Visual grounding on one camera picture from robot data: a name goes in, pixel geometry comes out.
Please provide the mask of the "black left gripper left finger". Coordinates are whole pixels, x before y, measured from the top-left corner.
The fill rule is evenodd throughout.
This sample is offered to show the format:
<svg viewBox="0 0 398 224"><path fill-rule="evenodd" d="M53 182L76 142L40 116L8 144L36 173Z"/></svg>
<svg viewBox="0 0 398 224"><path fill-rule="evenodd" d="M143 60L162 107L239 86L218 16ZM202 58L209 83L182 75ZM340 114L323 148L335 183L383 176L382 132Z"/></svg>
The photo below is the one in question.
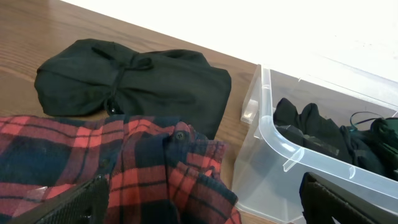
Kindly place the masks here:
<svg viewBox="0 0 398 224"><path fill-rule="evenodd" d="M20 214L9 224L102 224L108 201L108 180L99 175Z"/></svg>

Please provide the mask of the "navy garment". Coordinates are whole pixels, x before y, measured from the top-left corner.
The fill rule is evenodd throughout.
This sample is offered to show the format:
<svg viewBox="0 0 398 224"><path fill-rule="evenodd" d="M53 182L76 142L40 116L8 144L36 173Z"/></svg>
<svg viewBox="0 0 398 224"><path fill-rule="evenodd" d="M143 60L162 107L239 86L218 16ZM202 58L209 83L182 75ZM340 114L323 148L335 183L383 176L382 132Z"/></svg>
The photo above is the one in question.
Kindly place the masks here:
<svg viewBox="0 0 398 224"><path fill-rule="evenodd" d="M397 180L397 175L376 154L376 144L368 131L340 127L352 164L375 174Z"/></svg>

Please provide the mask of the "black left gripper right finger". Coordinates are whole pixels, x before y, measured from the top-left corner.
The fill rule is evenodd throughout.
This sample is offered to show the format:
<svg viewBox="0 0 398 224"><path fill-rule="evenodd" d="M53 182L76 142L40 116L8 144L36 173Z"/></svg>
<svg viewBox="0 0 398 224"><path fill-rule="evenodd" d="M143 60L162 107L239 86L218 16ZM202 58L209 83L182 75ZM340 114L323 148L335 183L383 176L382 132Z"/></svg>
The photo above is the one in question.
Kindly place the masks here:
<svg viewBox="0 0 398 224"><path fill-rule="evenodd" d="M397 215L313 172L304 173L299 194L307 224L397 224Z"/></svg>

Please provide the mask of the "green garment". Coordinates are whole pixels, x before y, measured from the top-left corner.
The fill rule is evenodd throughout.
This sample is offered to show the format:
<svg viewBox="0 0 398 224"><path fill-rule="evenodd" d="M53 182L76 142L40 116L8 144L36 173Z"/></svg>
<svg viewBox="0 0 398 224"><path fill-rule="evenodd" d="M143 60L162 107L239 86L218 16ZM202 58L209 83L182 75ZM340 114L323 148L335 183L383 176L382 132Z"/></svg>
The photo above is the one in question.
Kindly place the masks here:
<svg viewBox="0 0 398 224"><path fill-rule="evenodd" d="M353 122L357 114L376 117ZM363 142L373 157L366 157L366 169L383 168L383 176L397 180L397 118L383 118L377 113L360 111L353 113L349 122L351 136Z"/></svg>

